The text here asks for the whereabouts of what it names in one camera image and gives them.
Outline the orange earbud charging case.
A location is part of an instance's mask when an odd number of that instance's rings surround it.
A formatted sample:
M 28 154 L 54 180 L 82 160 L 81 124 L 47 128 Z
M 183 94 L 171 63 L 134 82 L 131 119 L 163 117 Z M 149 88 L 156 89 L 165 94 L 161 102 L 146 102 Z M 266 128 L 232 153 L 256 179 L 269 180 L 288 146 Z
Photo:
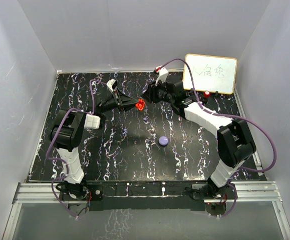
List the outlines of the orange earbud charging case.
M 142 111 L 145 107 L 145 101 L 142 98 L 138 99 L 138 102 L 135 104 L 135 107 L 137 108 L 137 110 Z

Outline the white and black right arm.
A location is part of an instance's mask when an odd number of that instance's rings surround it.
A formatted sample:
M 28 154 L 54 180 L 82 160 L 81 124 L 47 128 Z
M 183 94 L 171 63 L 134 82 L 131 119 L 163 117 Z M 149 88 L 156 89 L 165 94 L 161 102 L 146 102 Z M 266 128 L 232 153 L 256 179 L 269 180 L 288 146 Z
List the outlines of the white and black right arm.
M 213 113 L 198 102 L 193 92 L 184 90 L 179 80 L 152 82 L 142 97 L 150 104 L 169 103 L 174 113 L 198 124 L 216 137 L 220 160 L 208 178 L 205 189 L 215 199 L 225 194 L 229 179 L 256 151 L 247 122 Z

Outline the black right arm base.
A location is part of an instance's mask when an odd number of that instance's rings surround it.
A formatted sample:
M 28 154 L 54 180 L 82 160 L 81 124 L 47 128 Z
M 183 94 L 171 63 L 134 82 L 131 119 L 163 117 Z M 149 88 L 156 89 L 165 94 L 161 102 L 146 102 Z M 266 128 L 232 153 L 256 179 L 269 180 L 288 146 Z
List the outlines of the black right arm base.
M 208 183 L 195 183 L 189 187 L 190 195 L 194 200 L 216 200 L 224 202 L 225 200 L 234 200 L 234 190 L 226 185 L 221 188 Z

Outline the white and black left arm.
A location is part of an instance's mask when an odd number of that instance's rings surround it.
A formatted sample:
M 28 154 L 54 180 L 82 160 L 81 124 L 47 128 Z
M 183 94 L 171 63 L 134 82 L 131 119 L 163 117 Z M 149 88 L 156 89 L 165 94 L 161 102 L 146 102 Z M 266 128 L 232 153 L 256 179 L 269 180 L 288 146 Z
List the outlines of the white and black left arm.
M 71 108 L 61 109 L 56 115 L 54 125 L 50 130 L 51 144 L 46 157 L 50 156 L 51 148 L 59 154 L 56 160 L 61 161 L 65 170 L 64 181 L 73 184 L 70 193 L 78 200 L 87 196 L 88 187 L 82 184 L 84 172 L 79 158 L 79 145 L 84 130 L 98 130 L 105 122 L 104 113 L 118 109 L 128 111 L 133 108 L 142 110 L 144 101 L 129 97 L 119 89 L 114 89 L 105 98 L 91 97 L 91 108 L 88 111 Z

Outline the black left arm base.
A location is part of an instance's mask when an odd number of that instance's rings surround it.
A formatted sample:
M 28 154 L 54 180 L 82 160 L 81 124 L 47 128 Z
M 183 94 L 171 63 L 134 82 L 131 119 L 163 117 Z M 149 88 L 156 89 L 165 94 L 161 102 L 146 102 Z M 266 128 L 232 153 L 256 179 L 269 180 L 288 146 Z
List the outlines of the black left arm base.
M 56 190 L 61 194 L 61 200 L 78 201 L 101 201 L 103 199 L 103 187 L 100 184 L 91 184 L 86 181 L 81 183 L 60 182 L 56 185 Z

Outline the purple charging case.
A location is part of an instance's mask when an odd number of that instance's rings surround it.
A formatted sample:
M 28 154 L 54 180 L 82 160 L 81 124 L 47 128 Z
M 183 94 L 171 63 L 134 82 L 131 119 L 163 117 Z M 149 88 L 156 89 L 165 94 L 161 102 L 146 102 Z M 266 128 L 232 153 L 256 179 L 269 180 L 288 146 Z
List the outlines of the purple charging case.
M 169 139 L 166 136 L 161 136 L 158 140 L 159 144 L 163 147 L 167 146 L 169 143 Z

